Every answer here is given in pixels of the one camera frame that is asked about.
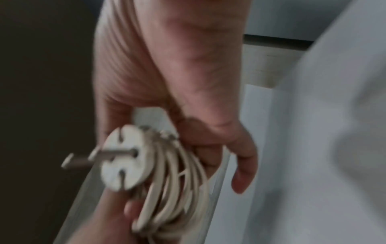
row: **dark surface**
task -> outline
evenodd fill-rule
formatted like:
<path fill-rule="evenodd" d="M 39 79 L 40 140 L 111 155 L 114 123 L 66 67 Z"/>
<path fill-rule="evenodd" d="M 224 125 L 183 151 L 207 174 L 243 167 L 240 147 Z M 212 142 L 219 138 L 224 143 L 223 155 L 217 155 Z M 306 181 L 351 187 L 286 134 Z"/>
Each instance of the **dark surface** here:
<path fill-rule="evenodd" d="M 52 243 L 88 172 L 60 164 L 95 146 L 94 25 L 79 0 L 0 2 L 3 243 Z"/>

